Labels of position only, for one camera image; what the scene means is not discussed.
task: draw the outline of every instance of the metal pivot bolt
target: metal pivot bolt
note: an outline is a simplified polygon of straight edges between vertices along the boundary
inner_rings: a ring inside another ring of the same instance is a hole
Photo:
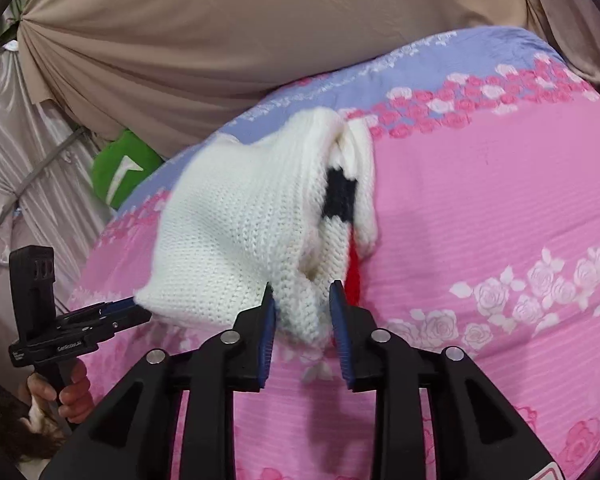
[[[376,343],[386,343],[391,339],[391,334],[382,328],[378,328],[371,333],[371,339]]]
[[[157,365],[158,363],[164,361],[165,357],[167,357],[167,355],[164,353],[164,351],[156,348],[155,350],[151,350],[146,355],[146,360],[151,365]]]
[[[464,359],[464,351],[457,346],[450,346],[445,350],[445,354],[452,361],[462,361]]]
[[[240,341],[240,334],[235,330],[227,330],[220,335],[220,341],[225,345],[232,345]]]

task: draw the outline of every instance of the white knitted sweater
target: white knitted sweater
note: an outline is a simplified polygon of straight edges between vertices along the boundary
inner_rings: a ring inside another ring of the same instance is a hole
[[[193,158],[162,213],[136,301],[181,326],[226,328],[270,282],[278,327],[323,345],[328,287],[346,275],[350,234],[339,218],[322,218],[330,166],[358,180],[354,234],[360,256],[369,254],[377,229],[368,129],[327,108],[306,110],[254,144],[217,134]]]

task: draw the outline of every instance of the blue bedsheet section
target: blue bedsheet section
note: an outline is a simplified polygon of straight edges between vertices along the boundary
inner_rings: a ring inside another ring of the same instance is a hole
[[[407,86],[434,91],[451,73],[483,78],[494,75],[498,64],[533,69],[537,52],[562,62],[548,44],[522,28],[477,27],[436,34],[371,61],[283,87],[226,124],[221,131],[249,144],[275,132],[292,114],[306,108],[369,108],[384,100],[392,88]],[[171,189],[184,167],[205,144],[183,150],[164,164],[136,188],[118,214],[140,205],[160,189]]]

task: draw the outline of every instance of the green pillow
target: green pillow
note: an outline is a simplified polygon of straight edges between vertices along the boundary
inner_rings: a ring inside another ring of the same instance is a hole
[[[93,161],[93,190],[101,200],[117,210],[136,186],[163,162],[160,155],[126,129]]]

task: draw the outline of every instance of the mattress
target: mattress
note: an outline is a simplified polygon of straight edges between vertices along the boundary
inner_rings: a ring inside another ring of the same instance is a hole
[[[380,240],[362,305],[412,346],[464,348],[577,478],[600,449],[600,96],[535,35],[479,27],[297,81],[221,131],[254,142],[319,105],[365,118],[374,137]],[[129,197],[73,307],[147,282],[160,212],[204,149]],[[86,356],[94,394],[151,348],[209,335],[155,321],[118,334]],[[276,344],[267,387],[236,395],[234,421],[238,478],[368,478],[374,396],[346,390],[333,349]],[[434,478],[431,431],[425,412]]]

